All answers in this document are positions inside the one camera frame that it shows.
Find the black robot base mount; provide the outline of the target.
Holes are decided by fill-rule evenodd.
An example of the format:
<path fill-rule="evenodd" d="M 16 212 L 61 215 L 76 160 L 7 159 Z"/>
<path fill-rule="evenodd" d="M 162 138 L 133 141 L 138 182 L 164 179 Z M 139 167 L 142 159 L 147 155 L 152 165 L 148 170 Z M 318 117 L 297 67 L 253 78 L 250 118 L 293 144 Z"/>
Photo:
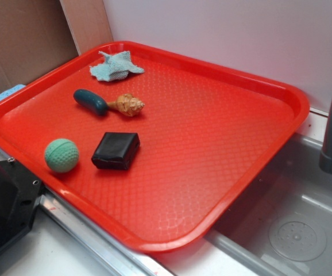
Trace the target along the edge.
<path fill-rule="evenodd" d="M 30 232 L 42 190 L 42 180 L 19 161 L 0 161 L 0 253 Z"/>

